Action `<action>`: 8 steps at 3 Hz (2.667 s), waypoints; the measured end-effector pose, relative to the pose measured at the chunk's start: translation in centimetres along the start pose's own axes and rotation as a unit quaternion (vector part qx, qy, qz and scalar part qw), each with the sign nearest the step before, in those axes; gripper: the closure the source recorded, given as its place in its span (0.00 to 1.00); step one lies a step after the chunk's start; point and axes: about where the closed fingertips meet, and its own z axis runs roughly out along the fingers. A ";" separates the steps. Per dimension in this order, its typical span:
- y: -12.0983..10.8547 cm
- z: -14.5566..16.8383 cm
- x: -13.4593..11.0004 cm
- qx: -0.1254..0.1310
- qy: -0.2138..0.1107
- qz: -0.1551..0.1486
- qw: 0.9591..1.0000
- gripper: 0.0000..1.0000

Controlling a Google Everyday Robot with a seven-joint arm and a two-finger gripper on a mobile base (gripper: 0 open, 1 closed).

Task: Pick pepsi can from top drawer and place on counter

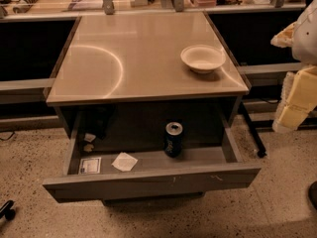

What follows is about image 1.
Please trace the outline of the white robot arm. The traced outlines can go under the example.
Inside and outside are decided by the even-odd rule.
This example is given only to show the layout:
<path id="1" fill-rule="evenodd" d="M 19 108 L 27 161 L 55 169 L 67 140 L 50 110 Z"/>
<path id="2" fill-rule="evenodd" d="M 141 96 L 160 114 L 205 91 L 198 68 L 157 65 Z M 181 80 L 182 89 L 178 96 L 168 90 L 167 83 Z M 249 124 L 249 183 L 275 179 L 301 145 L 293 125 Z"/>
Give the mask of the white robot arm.
<path id="1" fill-rule="evenodd" d="M 292 56 L 303 64 L 297 73 L 288 72 L 272 129 L 277 133 L 295 131 L 317 106 L 317 10 L 310 5 L 296 22 L 275 35 L 270 43 L 291 47 Z"/>

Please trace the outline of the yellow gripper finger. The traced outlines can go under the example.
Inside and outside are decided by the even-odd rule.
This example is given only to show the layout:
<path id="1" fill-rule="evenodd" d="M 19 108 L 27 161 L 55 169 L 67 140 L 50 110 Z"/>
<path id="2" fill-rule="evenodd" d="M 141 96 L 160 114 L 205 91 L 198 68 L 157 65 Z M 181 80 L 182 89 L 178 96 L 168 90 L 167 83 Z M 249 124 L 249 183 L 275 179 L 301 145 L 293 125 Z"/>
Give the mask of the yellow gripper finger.
<path id="1" fill-rule="evenodd" d="M 279 48 L 291 48 L 293 46 L 293 33 L 295 23 L 291 23 L 278 34 L 274 35 L 270 43 Z"/>
<path id="2" fill-rule="evenodd" d="M 308 65 L 297 73 L 288 72 L 283 81 L 281 101 L 272 129 L 277 133 L 295 131 L 317 107 L 317 66 Z"/>

